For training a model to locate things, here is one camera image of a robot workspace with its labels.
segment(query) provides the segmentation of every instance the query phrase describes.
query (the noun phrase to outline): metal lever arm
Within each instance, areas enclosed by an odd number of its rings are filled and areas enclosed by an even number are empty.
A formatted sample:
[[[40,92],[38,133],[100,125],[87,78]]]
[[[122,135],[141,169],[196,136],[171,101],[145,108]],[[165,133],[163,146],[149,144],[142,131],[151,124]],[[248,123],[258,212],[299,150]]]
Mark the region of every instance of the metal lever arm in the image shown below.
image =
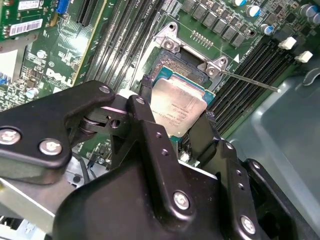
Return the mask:
[[[107,86],[89,81],[1,112],[0,129],[16,131],[20,140],[0,144],[0,177],[36,184],[58,181],[71,159],[70,143],[83,116],[114,98]],[[47,154],[40,151],[43,142]],[[60,151],[51,151],[54,147]]]

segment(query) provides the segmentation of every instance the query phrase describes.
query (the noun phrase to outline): pci slot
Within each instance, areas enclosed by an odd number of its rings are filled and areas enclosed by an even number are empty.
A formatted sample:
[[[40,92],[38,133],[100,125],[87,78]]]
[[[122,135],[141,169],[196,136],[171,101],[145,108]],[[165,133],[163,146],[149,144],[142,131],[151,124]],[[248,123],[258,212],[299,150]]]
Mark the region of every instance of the pci slot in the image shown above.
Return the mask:
[[[92,15],[94,14],[97,0],[83,0],[79,9],[76,22],[86,27],[90,24]]]

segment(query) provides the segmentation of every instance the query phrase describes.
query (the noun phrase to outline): chip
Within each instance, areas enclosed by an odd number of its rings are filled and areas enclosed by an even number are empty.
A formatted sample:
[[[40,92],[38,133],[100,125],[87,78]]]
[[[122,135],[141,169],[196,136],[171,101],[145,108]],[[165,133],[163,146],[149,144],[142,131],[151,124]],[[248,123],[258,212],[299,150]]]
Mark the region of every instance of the chip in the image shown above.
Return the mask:
[[[235,27],[236,24],[237,24],[237,22],[239,22],[239,18],[234,17],[234,18],[231,20],[230,25]]]
[[[296,15],[294,15],[292,12],[290,12],[289,15],[285,18],[288,23],[292,23],[295,19]]]
[[[220,8],[221,5],[217,2],[215,2],[211,8],[212,11],[216,12],[218,10],[218,8]]]
[[[222,19],[227,19],[227,16],[230,14],[230,12],[228,10],[224,10],[223,13],[221,14],[221,18]]]
[[[203,25],[207,26],[208,28],[211,28],[211,26],[216,21],[217,16],[214,15],[212,12],[209,12],[209,14],[206,16],[206,18],[203,21]]]
[[[272,25],[277,21],[277,15],[274,13],[270,13],[270,15],[266,18],[265,23]]]
[[[274,10],[274,13],[278,14],[281,12],[281,10],[282,10],[282,6],[277,6],[276,9]]]
[[[220,19],[218,23],[215,25],[215,27],[213,28],[213,31],[215,31],[217,34],[221,34],[225,29],[226,25],[227,23],[222,19]]]
[[[223,34],[223,38],[227,41],[230,41],[231,38],[235,35],[237,31],[232,27],[230,26],[226,31],[225,33]]]
[[[206,11],[206,7],[199,4],[198,7],[194,10],[192,17],[194,17],[197,20],[200,20],[205,15]]]
[[[243,24],[242,27],[240,27],[239,31],[241,33],[245,33],[245,31],[247,30],[248,26],[246,24]]]
[[[311,28],[308,27],[308,26],[305,26],[302,30],[301,30],[301,33],[305,36],[307,36],[311,31]]]
[[[185,0],[184,4],[182,5],[181,9],[186,13],[190,13],[193,6],[195,5],[196,0]]]
[[[246,39],[245,36],[243,36],[242,34],[239,33],[239,35],[236,36],[236,38],[232,42],[232,45],[234,45],[236,48],[238,48],[244,42],[245,39]]]

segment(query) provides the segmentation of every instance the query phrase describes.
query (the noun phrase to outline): wire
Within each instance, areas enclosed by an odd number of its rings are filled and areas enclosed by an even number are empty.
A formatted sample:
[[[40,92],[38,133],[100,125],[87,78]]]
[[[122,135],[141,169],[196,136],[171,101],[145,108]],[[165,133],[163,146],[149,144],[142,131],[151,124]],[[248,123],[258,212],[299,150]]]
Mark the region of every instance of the wire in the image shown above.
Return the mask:
[[[83,160],[83,158],[82,158],[79,154],[77,154],[77,153],[75,153],[75,152],[73,152],[72,155],[73,155],[74,158],[77,159],[77,160],[79,161],[79,163],[80,163],[81,170],[82,170],[82,174],[83,174],[84,184],[89,183],[89,182],[90,182],[90,177],[89,177],[88,170],[87,170],[87,168],[86,168],[85,161]]]

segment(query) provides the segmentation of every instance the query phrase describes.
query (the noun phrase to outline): barcode label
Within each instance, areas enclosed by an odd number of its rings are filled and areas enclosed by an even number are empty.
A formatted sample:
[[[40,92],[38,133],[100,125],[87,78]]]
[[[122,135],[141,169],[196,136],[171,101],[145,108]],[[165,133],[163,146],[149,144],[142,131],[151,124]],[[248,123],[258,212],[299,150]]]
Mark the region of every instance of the barcode label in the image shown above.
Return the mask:
[[[40,0],[20,1],[18,6],[18,11],[37,9],[39,8],[39,3],[40,3]]]
[[[10,28],[10,36],[29,32],[31,30],[39,29],[42,26],[43,19],[28,21],[23,23],[14,24]]]

